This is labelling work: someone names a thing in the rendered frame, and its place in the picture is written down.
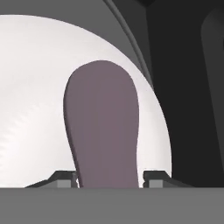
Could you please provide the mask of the white round microwave plate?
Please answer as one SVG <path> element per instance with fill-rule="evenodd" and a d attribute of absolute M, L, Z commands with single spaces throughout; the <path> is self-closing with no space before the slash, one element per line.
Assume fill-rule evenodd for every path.
<path fill-rule="evenodd" d="M 134 81 L 140 106 L 137 170 L 172 170 L 165 117 L 137 66 L 108 41 L 45 17 L 0 16 L 0 188 L 26 187 L 72 171 L 63 119 L 67 81 L 77 68 L 107 60 Z"/>

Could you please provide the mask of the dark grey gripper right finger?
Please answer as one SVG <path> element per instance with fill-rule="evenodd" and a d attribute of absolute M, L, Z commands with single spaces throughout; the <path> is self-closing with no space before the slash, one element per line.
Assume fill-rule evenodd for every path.
<path fill-rule="evenodd" d="M 166 171 L 144 171 L 143 188 L 170 188 L 189 187 L 174 178 L 171 178 Z"/>

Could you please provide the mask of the purple eggplant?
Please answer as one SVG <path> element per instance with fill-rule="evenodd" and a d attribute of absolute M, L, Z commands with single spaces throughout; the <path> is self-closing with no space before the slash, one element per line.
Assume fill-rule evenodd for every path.
<path fill-rule="evenodd" d="M 137 91 L 121 66 L 97 60 L 76 69 L 66 84 L 64 118 L 81 187 L 138 187 Z"/>

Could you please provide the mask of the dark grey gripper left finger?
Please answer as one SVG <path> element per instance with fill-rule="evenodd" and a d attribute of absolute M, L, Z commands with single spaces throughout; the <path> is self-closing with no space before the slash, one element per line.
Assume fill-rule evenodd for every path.
<path fill-rule="evenodd" d="M 77 188 L 76 171 L 56 171 L 49 179 L 28 185 L 28 188 Z"/>

